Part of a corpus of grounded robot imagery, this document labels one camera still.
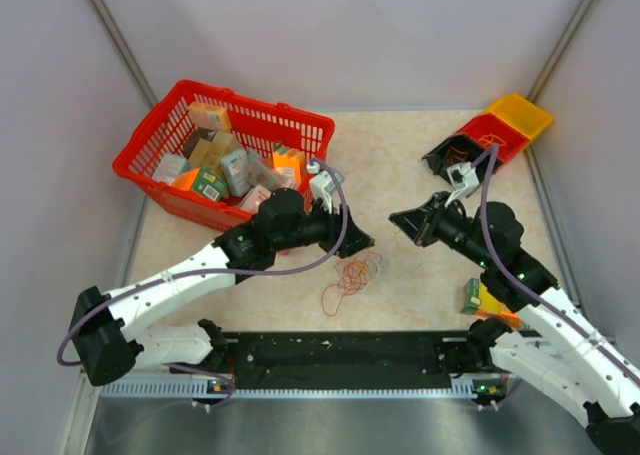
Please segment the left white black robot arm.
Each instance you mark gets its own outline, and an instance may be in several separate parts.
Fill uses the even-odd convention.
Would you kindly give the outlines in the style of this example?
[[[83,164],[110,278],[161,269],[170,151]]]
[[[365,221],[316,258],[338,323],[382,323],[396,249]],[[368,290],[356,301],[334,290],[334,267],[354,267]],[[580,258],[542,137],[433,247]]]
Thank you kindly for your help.
[[[347,205],[310,209],[293,189],[278,189],[248,221],[223,232],[188,259],[136,284],[103,292],[92,286],[76,300],[68,334],[90,383],[103,386],[135,366],[186,363],[216,371],[227,349],[212,325],[154,333],[150,325],[211,292],[251,277],[276,276],[278,253],[316,245],[326,257],[349,258],[373,247]]]

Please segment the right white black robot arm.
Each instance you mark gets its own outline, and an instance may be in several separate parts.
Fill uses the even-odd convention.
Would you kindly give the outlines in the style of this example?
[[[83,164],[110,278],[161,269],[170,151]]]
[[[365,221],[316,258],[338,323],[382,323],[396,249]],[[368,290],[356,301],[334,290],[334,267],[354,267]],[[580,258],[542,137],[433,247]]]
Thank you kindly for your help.
[[[558,280],[521,246],[523,226],[502,202],[484,201],[474,217],[437,192],[418,208],[390,215],[415,245],[447,245],[481,267],[480,280],[553,349],[548,354],[500,320],[468,333],[476,369],[513,373],[568,412],[603,454],[639,451],[639,370],[589,322]]]

